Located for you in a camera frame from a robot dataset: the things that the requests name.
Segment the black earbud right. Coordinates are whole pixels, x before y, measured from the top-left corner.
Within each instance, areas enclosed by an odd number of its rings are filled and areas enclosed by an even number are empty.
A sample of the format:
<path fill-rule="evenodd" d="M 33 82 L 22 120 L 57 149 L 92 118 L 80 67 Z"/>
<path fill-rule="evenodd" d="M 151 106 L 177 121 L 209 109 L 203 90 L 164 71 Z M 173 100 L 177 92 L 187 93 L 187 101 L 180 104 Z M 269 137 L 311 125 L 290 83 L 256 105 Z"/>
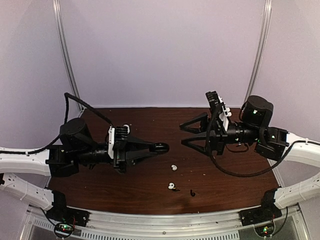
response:
<path fill-rule="evenodd" d="M 191 195 L 192 197 L 194 197 L 194 196 L 196 195 L 196 193 L 191 189 L 191 190 L 190 190 L 190 195 Z"/>

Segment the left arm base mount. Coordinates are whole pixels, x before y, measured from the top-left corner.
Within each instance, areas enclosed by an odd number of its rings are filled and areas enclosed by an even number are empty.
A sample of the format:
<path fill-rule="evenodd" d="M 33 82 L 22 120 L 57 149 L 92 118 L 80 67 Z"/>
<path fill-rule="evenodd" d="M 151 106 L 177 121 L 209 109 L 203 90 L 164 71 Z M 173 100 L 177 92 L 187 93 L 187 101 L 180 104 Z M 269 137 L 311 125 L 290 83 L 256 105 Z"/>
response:
<path fill-rule="evenodd" d="M 54 206 L 46 211 L 46 216 L 57 222 L 64 222 L 70 225 L 86 227 L 90 213 L 86 210 L 80 210 L 71 207 Z"/>

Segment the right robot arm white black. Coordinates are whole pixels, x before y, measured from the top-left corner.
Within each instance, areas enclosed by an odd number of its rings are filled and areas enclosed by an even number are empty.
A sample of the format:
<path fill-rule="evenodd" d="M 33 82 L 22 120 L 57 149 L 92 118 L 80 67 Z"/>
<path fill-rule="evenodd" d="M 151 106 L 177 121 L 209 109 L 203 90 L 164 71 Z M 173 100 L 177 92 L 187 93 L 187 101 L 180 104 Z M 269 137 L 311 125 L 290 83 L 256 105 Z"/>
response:
<path fill-rule="evenodd" d="M 278 127 L 271 127 L 274 105 L 265 98 L 251 95 L 242 105 L 238 121 L 231 121 L 232 112 L 216 91 L 206 93 L 210 113 L 202 113 L 180 124 L 182 131 L 193 136 L 181 144 L 208 156 L 221 172 L 238 178 L 252 178 L 276 168 L 283 161 L 313 167 L 320 166 L 320 143 Z M 221 156 L 231 144 L 254 145 L 254 152 L 274 161 L 268 168 L 255 173 L 235 173 L 220 166 L 213 153 Z"/>

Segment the left aluminium frame post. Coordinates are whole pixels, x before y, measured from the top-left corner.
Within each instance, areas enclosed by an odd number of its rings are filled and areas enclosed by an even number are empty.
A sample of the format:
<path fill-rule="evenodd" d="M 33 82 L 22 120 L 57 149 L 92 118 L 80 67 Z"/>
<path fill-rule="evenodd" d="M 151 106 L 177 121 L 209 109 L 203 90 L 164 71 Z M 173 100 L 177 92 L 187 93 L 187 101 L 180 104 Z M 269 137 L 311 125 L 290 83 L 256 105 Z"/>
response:
<path fill-rule="evenodd" d="M 76 84 L 74 71 L 72 68 L 72 63 L 71 63 L 71 59 L 68 51 L 65 30 L 64 30 L 63 16 L 61 11 L 61 1 L 52 0 L 52 6 L 53 6 L 53 14 L 56 22 L 56 27 L 57 27 L 58 40 L 59 40 L 61 53 L 62 53 L 62 60 L 65 66 L 67 79 L 70 84 L 71 92 L 73 93 L 74 96 L 79 98 L 80 97 L 79 90 Z"/>

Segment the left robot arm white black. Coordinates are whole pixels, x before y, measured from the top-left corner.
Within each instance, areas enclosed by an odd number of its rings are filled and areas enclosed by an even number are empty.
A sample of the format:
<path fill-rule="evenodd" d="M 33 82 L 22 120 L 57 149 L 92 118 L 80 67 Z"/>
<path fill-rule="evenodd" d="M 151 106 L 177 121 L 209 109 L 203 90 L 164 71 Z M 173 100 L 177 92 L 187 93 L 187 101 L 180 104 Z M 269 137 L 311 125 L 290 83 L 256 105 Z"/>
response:
<path fill-rule="evenodd" d="M 39 188 L 17 176 L 18 173 L 66 178 L 79 172 L 79 166 L 92 169 L 98 164 L 111 164 L 120 174 L 147 158 L 165 154 L 169 146 L 131 136 L 129 125 L 110 126 L 103 142 L 96 142 L 82 118 L 61 125 L 58 140 L 39 149 L 0 150 L 0 189 L 11 193 L 44 211 L 53 213 L 61 222 L 72 218 L 62 192 Z"/>

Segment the white earbud upper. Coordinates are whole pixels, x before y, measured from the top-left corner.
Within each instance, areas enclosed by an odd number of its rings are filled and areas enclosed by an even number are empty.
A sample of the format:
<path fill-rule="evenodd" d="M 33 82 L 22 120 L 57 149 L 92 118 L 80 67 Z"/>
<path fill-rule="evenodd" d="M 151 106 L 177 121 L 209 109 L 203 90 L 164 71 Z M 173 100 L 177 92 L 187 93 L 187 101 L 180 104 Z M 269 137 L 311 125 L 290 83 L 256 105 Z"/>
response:
<path fill-rule="evenodd" d="M 178 167 L 175 164 L 172 164 L 171 169 L 172 169 L 172 171 L 177 171 Z"/>

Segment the white earbud lower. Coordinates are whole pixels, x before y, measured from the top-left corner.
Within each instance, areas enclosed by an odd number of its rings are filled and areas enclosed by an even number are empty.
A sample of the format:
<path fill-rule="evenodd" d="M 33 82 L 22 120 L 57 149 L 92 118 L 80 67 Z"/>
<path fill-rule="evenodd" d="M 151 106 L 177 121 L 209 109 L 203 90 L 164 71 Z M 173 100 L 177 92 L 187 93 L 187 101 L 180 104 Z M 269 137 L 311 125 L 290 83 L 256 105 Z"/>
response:
<path fill-rule="evenodd" d="M 173 190 L 175 188 L 175 184 L 173 182 L 170 182 L 168 185 L 169 190 Z"/>

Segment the right aluminium frame post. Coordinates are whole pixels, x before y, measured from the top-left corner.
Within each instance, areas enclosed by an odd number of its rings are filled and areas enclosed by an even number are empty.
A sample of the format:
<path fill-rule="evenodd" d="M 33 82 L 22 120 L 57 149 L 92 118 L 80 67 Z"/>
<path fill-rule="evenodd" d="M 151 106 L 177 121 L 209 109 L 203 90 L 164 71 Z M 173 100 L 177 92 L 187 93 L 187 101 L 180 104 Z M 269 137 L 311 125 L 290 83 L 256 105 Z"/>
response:
<path fill-rule="evenodd" d="M 262 13 L 261 28 L 260 28 L 259 38 L 258 38 L 257 50 L 256 50 L 254 62 L 253 62 L 253 67 L 250 75 L 248 88 L 247 88 L 246 95 L 244 97 L 243 102 L 246 102 L 249 96 L 253 93 L 255 84 L 257 82 L 259 70 L 262 64 L 263 53 L 264 53 L 264 49 L 266 46 L 269 29 L 270 29 L 270 23 L 272 18 L 272 2 L 273 2 L 272 0 L 264 1 L 264 8 Z"/>

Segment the aluminium frame post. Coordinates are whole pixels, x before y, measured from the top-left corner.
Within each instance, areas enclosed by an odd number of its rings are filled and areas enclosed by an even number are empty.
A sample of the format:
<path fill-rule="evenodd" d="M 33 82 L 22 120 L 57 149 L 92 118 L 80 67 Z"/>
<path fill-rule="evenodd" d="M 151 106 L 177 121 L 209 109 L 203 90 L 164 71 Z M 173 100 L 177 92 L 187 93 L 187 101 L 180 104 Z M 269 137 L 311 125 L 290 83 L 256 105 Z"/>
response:
<path fill-rule="evenodd" d="M 79 98 L 80 97 L 79 90 L 76 84 L 74 71 L 72 68 L 72 63 L 71 63 L 71 59 L 68 51 L 65 30 L 64 30 L 63 16 L 61 11 L 61 1 L 52 0 L 52 6 L 53 6 L 53 14 L 56 22 L 56 27 L 57 27 L 58 40 L 59 40 L 61 53 L 62 53 L 62 60 L 65 66 L 67 79 L 70 84 L 71 92 L 73 93 L 74 96 Z"/>
<path fill-rule="evenodd" d="M 259 38 L 258 38 L 257 50 L 256 50 L 254 62 L 253 62 L 253 67 L 250 75 L 248 88 L 247 88 L 246 95 L 244 97 L 243 102 L 246 102 L 249 96 L 253 93 L 255 84 L 257 82 L 259 70 L 262 64 L 263 53 L 264 53 L 264 49 L 266 46 L 269 29 L 270 29 L 270 23 L 272 18 L 272 2 L 273 2 L 272 0 L 264 1 L 264 8 L 262 13 L 261 28 L 260 28 Z"/>

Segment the right circuit board with leds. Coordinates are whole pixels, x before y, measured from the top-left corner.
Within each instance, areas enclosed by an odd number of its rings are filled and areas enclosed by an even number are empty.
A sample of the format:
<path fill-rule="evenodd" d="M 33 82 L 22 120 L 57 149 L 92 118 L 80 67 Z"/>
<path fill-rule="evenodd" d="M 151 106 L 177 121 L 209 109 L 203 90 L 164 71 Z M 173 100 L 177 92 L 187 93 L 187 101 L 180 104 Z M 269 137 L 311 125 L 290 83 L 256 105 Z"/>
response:
<path fill-rule="evenodd" d="M 259 237 L 264 238 L 272 235 L 275 231 L 275 227 L 273 225 L 260 225 L 256 226 L 254 230 Z"/>

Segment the white earbud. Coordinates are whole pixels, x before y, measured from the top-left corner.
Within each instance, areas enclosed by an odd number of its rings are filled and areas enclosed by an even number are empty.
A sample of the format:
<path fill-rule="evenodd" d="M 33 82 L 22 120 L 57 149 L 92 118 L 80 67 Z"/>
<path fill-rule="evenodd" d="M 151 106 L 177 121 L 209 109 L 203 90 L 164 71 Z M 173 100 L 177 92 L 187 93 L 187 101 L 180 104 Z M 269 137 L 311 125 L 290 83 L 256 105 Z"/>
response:
<path fill-rule="evenodd" d="M 173 182 L 170 182 L 168 185 L 169 190 L 173 190 L 175 188 L 175 184 Z"/>
<path fill-rule="evenodd" d="M 172 169 L 172 171 L 177 171 L 178 167 L 175 164 L 172 164 L 171 169 Z"/>

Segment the black round charging case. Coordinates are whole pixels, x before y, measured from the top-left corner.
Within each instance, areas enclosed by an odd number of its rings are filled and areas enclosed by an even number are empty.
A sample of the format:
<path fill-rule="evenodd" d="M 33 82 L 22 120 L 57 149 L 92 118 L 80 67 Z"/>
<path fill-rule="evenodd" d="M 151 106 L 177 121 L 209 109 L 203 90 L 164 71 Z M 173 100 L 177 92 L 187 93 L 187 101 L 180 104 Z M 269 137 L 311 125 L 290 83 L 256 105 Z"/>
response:
<path fill-rule="evenodd" d="M 170 150 L 170 146 L 164 142 L 152 143 L 149 146 L 149 151 L 151 153 L 156 153 L 157 155 L 162 155 L 167 153 Z"/>

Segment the circuit board with leds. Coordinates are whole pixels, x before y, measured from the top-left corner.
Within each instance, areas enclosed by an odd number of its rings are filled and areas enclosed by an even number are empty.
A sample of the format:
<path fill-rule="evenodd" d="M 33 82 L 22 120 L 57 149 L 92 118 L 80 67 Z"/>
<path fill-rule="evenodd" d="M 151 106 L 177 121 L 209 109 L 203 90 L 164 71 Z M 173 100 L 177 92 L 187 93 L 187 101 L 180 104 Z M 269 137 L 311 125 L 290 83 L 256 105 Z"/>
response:
<path fill-rule="evenodd" d="M 254 230 L 259 237 L 264 238 L 272 235 L 275 231 L 275 227 L 273 225 L 260 225 L 256 226 Z"/>
<path fill-rule="evenodd" d="M 68 238 L 75 231 L 72 225 L 67 223 L 57 223 L 54 226 L 53 232 L 58 238 Z"/>

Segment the left circuit board with leds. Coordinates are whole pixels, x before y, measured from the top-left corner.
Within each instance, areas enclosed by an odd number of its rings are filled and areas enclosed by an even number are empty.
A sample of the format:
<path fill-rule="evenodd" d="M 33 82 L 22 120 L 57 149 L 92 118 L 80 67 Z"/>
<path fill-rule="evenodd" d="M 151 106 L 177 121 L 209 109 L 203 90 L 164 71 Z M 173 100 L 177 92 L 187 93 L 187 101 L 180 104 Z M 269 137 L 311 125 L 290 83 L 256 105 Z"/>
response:
<path fill-rule="evenodd" d="M 57 223 L 54 226 L 53 232 L 58 238 L 68 238 L 75 231 L 72 225 L 67 223 Z"/>

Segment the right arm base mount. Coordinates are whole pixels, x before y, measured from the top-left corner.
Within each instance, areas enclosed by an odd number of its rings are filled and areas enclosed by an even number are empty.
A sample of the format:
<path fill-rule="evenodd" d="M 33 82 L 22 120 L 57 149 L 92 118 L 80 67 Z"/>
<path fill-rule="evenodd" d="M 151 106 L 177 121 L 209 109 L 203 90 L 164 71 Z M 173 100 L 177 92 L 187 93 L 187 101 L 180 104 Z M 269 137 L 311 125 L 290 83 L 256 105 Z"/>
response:
<path fill-rule="evenodd" d="M 282 216 L 282 211 L 273 207 L 255 207 L 241 210 L 239 217 L 242 226 L 256 225 Z"/>

